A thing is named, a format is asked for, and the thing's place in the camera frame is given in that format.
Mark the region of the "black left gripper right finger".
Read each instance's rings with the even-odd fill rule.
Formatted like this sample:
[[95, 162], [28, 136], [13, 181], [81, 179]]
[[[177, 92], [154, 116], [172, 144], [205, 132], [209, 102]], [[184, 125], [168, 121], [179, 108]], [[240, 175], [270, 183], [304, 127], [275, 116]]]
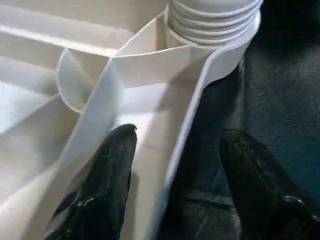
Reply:
[[226, 129], [219, 154], [246, 239], [318, 240], [320, 210], [310, 194], [250, 134]]

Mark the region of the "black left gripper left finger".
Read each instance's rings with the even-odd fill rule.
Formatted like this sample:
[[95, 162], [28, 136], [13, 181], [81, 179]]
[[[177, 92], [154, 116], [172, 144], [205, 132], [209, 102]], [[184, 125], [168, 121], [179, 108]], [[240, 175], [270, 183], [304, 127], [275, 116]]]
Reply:
[[91, 158], [92, 167], [80, 187], [59, 204], [45, 240], [118, 240], [129, 195], [137, 127], [113, 129]]

